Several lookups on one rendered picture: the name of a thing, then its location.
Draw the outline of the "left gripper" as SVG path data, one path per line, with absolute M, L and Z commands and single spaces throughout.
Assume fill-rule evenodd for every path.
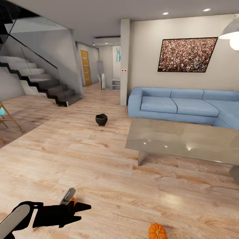
M 50 217 L 46 226 L 59 225 L 63 228 L 69 223 L 81 220 L 80 216 L 74 216 L 75 212 L 91 209 L 91 205 L 70 201 L 68 205 L 52 205 Z

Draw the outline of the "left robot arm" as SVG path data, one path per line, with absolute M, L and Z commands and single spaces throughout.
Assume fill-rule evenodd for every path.
M 42 226 L 59 225 L 63 228 L 69 223 L 81 220 L 80 216 L 74 216 L 75 212 L 91 209 L 91 205 L 70 201 L 74 188 L 69 188 L 59 205 L 43 206 L 43 202 L 23 201 L 6 219 L 0 223 L 0 239 L 15 239 L 13 231 L 27 228 L 34 209 L 38 209 L 34 219 L 33 228 Z

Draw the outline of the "cauldron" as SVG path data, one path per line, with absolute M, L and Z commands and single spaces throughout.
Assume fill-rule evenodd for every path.
M 105 126 L 107 120 L 108 118 L 105 114 L 96 115 L 96 123 L 99 124 L 99 126 Z

